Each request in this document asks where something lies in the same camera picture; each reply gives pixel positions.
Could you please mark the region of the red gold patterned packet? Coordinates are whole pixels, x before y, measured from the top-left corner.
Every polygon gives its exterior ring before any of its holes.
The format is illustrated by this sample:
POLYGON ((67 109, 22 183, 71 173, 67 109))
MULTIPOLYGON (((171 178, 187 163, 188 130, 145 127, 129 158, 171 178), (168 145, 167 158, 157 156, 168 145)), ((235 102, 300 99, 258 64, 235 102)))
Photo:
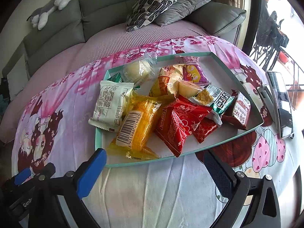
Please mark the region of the red gold patterned packet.
POLYGON ((217 124, 208 118, 204 118, 193 132, 196 140, 201 144, 207 136, 214 132, 218 128, 217 124))

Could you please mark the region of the dark red small packet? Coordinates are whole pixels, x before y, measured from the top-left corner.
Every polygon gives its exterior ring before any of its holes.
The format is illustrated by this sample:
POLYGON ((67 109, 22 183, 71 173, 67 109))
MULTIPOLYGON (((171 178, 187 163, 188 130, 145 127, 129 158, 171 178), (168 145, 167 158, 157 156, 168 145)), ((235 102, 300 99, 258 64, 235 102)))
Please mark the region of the dark red small packet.
POLYGON ((230 123, 240 130, 247 130, 251 104, 238 90, 232 89, 233 101, 222 115, 223 122, 230 123))

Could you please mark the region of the red kiss snack packet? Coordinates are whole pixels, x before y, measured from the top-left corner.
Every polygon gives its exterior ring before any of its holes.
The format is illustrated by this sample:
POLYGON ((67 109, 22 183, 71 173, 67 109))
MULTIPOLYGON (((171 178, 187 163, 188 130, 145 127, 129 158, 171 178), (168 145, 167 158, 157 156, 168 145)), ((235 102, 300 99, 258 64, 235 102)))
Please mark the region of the red kiss snack packet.
POLYGON ((200 122, 212 109, 194 104, 183 96, 162 109, 155 134, 167 145, 175 157, 182 153, 188 136, 192 135, 200 122))

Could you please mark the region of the white green corn snack packet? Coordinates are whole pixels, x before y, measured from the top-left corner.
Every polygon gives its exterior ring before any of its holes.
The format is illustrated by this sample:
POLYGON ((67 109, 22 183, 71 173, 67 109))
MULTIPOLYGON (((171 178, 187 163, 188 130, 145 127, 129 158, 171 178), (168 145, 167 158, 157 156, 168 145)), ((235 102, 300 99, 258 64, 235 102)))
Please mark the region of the white green corn snack packet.
POLYGON ((210 115, 207 115, 207 118, 213 120, 218 127, 223 124, 221 117, 232 104, 233 100, 234 96, 212 84, 203 88, 196 96, 189 98, 189 101, 194 104, 210 107, 212 111, 210 115))

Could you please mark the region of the yellow orange cake packet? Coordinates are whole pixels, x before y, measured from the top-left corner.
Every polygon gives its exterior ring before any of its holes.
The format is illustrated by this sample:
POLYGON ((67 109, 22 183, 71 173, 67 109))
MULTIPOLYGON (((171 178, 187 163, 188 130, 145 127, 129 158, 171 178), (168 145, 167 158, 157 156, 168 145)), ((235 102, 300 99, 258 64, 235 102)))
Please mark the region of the yellow orange cake packet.
POLYGON ((150 97, 133 92, 128 102, 126 114, 117 136, 106 152, 135 160, 154 160, 158 155, 148 146, 159 110, 167 102, 165 97, 150 97))

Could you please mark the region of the cream white rice cracker packet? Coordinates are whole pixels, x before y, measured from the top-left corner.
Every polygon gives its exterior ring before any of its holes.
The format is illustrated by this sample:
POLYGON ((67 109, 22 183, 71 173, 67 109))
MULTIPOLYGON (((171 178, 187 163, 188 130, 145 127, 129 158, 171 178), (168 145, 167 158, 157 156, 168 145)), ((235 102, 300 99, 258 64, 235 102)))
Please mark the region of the cream white rice cracker packet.
POLYGON ((102 80, 93 116, 88 123, 106 131, 118 132, 133 87, 132 82, 102 80))

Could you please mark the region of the small orange jelly cup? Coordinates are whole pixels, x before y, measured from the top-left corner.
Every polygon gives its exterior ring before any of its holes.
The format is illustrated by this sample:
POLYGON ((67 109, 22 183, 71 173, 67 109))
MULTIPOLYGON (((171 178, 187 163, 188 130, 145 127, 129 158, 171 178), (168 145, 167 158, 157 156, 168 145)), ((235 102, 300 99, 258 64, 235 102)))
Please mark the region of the small orange jelly cup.
POLYGON ((182 79, 178 80, 178 83, 179 83, 178 93, 179 95, 185 98, 194 97, 203 90, 197 84, 182 79))

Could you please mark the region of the dark green snack packet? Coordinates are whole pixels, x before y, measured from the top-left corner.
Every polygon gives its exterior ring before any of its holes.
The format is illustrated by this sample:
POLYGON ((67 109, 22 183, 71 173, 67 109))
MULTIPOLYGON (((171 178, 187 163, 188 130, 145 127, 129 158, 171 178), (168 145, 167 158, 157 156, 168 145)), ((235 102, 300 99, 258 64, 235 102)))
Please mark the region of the dark green snack packet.
POLYGON ((120 82, 123 82, 123 79, 122 79, 120 73, 115 73, 113 76, 111 76, 108 79, 108 81, 112 81, 112 82, 115 82, 115 83, 120 83, 120 82))

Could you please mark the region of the gold yellow cracker packet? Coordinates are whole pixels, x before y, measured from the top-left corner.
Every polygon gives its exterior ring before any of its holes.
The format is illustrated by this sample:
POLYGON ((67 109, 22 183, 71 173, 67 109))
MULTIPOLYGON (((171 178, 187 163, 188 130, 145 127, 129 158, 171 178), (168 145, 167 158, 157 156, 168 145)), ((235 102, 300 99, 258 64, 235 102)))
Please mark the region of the gold yellow cracker packet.
POLYGON ((173 64, 160 68, 159 75, 149 91, 149 96, 174 95, 176 97, 179 89, 178 81, 183 79, 183 68, 184 64, 173 64))

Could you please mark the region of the purple swiss roll snack packet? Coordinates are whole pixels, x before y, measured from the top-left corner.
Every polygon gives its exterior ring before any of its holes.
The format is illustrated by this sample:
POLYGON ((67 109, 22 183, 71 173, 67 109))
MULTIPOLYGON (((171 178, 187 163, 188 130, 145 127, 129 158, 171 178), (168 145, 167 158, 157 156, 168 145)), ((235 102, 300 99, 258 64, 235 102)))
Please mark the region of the purple swiss roll snack packet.
POLYGON ((200 58, 194 56, 181 56, 181 62, 183 67, 183 80, 192 82, 199 86, 206 86, 210 84, 210 81, 203 73, 203 69, 200 66, 200 58))

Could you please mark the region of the clear cream bun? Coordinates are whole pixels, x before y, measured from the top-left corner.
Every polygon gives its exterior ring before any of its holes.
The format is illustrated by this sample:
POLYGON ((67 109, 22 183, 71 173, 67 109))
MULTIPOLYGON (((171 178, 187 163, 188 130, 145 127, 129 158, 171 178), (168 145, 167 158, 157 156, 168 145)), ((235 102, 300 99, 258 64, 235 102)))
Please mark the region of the clear cream bun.
POLYGON ((135 86, 141 86, 144 82, 155 76, 155 66, 157 64, 157 55, 154 52, 144 54, 131 63, 122 67, 121 75, 124 82, 134 83, 135 86))

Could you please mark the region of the black metal balcony rack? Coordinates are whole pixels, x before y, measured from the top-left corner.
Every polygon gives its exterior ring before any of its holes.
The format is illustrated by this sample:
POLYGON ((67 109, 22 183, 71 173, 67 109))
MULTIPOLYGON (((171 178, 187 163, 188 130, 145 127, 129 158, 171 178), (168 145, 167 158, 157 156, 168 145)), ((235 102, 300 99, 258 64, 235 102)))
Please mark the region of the black metal balcony rack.
POLYGON ((269 13, 267 1, 262 0, 258 29, 250 56, 264 71, 273 69, 281 48, 289 43, 288 36, 281 31, 283 21, 284 19, 277 21, 277 12, 269 13))

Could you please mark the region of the grey white plush toy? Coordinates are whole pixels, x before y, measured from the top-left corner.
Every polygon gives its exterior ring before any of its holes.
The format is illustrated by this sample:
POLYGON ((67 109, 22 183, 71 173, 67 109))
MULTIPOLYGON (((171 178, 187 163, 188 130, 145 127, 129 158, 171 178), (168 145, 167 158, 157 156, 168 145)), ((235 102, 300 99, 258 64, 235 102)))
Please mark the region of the grey white plush toy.
POLYGON ((49 15, 56 10, 61 11, 69 2, 70 0, 50 0, 43 7, 34 10, 26 21, 29 21, 33 28, 42 30, 48 22, 49 15))

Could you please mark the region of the grey sofa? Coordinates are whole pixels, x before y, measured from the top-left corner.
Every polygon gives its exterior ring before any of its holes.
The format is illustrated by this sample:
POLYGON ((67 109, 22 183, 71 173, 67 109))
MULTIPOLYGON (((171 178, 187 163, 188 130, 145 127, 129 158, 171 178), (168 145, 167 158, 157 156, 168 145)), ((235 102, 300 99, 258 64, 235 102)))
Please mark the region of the grey sofa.
MULTIPOLYGON (((61 11, 53 12, 42 30, 33 28, 2 69, 3 77, 24 54, 28 77, 64 50, 87 42, 107 28, 124 24, 136 0, 71 0, 61 11)), ((186 16, 184 21, 202 27, 207 36, 235 42, 246 11, 210 1, 186 16)))

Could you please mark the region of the black white patterned cushion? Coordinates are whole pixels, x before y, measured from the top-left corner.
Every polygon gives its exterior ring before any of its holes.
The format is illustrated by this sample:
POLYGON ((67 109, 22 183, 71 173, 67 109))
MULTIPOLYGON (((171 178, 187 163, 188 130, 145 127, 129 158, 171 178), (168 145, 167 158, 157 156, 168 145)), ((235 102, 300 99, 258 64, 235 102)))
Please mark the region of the black white patterned cushion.
POLYGON ((137 0, 127 19, 126 31, 131 32, 152 23, 156 17, 167 11, 177 0, 137 0))

